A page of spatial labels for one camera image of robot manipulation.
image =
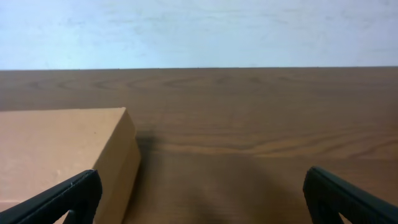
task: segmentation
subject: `wooden table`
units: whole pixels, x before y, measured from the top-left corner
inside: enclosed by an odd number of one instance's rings
[[[125,106],[143,162],[126,223],[310,223],[321,165],[398,205],[398,68],[0,72],[0,110]]]

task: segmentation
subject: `brown box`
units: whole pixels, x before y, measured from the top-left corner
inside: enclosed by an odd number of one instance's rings
[[[121,223],[141,159],[125,108],[0,113],[0,211],[87,169],[103,185],[95,222]]]

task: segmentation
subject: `black object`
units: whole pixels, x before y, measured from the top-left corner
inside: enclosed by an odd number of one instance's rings
[[[343,224],[339,213],[353,224],[398,223],[397,207],[320,167],[307,172],[303,191],[314,224]]]
[[[86,170],[41,194],[0,213],[1,224],[92,224],[102,195],[96,170]]]

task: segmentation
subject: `cardboard box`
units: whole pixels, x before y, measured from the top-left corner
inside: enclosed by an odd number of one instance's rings
[[[121,223],[141,159],[125,108],[0,113],[0,211],[87,169],[103,185],[95,222]]]

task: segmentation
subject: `white backdrop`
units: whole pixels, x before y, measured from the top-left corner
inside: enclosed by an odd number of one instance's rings
[[[398,65],[396,0],[0,1],[0,69]]]

